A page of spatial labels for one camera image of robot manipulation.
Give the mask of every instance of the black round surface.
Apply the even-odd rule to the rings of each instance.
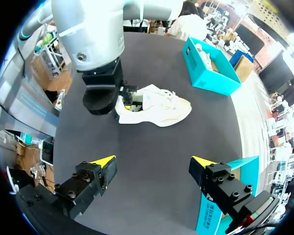
[[[242,157],[232,100],[191,86],[182,55],[185,42],[143,33],[124,36],[124,80],[174,91],[190,101],[192,112],[163,128],[149,122],[118,124],[112,113],[94,116],[86,110],[85,84],[75,77],[55,137],[55,182],[66,181],[82,161],[116,155],[118,173],[108,190],[76,221],[110,235],[195,235],[200,191],[188,173],[190,159]]]

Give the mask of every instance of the open box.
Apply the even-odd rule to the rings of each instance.
[[[219,72],[207,69],[195,47],[197,43],[201,44],[203,51],[210,54],[210,59]],[[231,95],[242,85],[230,62],[219,49],[190,37],[183,47],[183,55],[193,87]]]

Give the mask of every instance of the white sneaker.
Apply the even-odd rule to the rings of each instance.
[[[115,109],[120,116],[120,124],[149,121],[165,127],[186,118],[192,107],[190,102],[179,98],[174,92],[159,89],[151,84],[133,94],[131,107],[125,107],[123,97],[119,96]]]

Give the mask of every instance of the bolt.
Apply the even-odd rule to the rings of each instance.
[[[219,177],[219,178],[217,179],[217,184],[219,185],[219,184],[222,184],[222,183],[223,183],[223,178]]]
[[[36,199],[36,201],[40,201],[41,198],[42,198],[42,197],[41,197],[39,194],[36,194],[36,195],[35,195],[35,199]]]
[[[87,56],[83,53],[78,53],[76,57],[79,62],[83,62],[87,59]]]
[[[246,185],[244,192],[251,192],[253,186],[252,185]]]
[[[83,180],[86,181],[87,183],[90,182],[90,178],[89,178],[88,176],[85,176],[85,177],[83,178]]]
[[[27,205],[28,205],[29,207],[31,207],[32,205],[34,205],[34,203],[33,203],[32,201],[27,201],[26,203],[27,203]]]
[[[233,180],[235,178],[235,175],[234,174],[229,174],[229,176],[227,177],[228,180]]]
[[[236,191],[234,191],[232,194],[231,194],[231,197],[234,199],[234,200],[236,200],[238,197],[239,197],[239,193],[238,192],[236,192]]]
[[[71,199],[76,198],[76,194],[75,194],[75,192],[73,192],[73,191],[69,191],[69,192],[68,192],[68,196],[69,196]]]

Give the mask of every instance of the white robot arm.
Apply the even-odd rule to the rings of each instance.
[[[170,21],[182,6],[183,0],[48,0],[26,21],[19,39],[27,40],[53,18],[69,57],[83,72],[85,107],[102,115],[115,107],[119,95],[131,103],[129,92],[137,89],[123,83],[123,20]]]

